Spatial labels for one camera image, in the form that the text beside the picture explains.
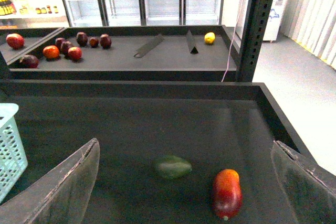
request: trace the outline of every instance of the display bin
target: display bin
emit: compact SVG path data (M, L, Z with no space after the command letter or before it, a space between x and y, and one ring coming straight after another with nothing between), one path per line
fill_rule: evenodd
M240 176L243 206L230 223L294 223L276 179L279 140L312 156L262 83L2 80L30 165L7 199L96 137L99 172L83 223L222 223L211 187ZM180 156L193 171L157 177L152 162Z
M24 29L1 29L0 30L0 53L5 62L10 65L17 61L22 55L27 54L29 50L34 48L40 41L47 39L48 36L59 32L62 28L24 28ZM7 42L8 34L20 34L25 39L23 48L14 50Z
M186 34L191 31L197 54L191 54ZM63 37L78 46L76 34L85 32L89 37L109 34L110 49L81 47L82 60L73 62L61 55L56 61L47 61L43 49ZM216 34L213 45L204 43L204 35ZM136 50L161 34L163 42L141 59L134 57ZM223 26L166 26L166 27L81 27L64 28L40 41L27 54L40 59L37 69L22 68L18 61L9 65L13 79L64 80L138 80L138 81L221 81L227 68L230 38ZM230 57L226 81L234 81L237 67Z

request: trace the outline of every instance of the plastic basket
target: plastic basket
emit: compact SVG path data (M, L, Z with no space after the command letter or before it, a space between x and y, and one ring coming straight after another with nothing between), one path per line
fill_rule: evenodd
M14 119L18 109L17 104L0 103L0 203L28 165Z

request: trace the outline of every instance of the lemon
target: lemon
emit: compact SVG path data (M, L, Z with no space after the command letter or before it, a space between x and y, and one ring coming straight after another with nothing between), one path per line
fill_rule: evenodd
M205 36L204 36L204 42L207 44L207 45L212 45L214 43L216 39L216 36L213 32L211 33L207 33Z

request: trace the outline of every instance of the red apple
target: red apple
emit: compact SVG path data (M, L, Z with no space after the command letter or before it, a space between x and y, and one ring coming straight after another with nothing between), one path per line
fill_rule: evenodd
M22 48L25 44L25 39L20 34L8 34L6 41L15 50Z
M68 51L68 56L72 60L79 60L82 58L82 50L79 47L71 47Z
M98 47L99 40L97 38L92 37L92 38L90 38L89 43L90 43L90 46L92 48L96 48L96 47Z
M57 38L55 40L55 46L58 48L58 50L61 51L61 45L62 45L62 42L66 41L64 38Z
M79 33L77 33L76 41L81 47L84 47L88 43L88 36L86 35L86 33L80 31Z
M112 41L111 38L108 34L102 34L100 36L100 45L104 48L104 49L108 49L111 47Z
M37 68L40 61L34 55L24 55L20 59L20 64L27 68Z

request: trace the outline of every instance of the white cable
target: white cable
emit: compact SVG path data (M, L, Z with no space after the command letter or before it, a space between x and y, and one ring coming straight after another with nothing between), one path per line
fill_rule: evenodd
M232 45L233 45L233 41L235 40L236 28L237 28L237 25L238 25L239 17L240 17L240 15L241 15L243 2L244 2L244 0L242 0L242 2L240 3L239 12L238 12L239 14L238 14L238 17L237 17L237 22L236 22L236 25L235 25L235 29L233 30L232 41L231 41L231 44L230 44L230 47L229 47L229 56L228 56L228 58L227 58L227 68L226 68L226 70L225 70L225 72L224 72L224 75L223 75L223 78L222 78L222 81L221 81L221 82L224 81L224 78L225 78L225 76L226 76L226 73L227 73L228 70L229 70L229 61L230 61L230 57L231 57L231 48L232 48Z

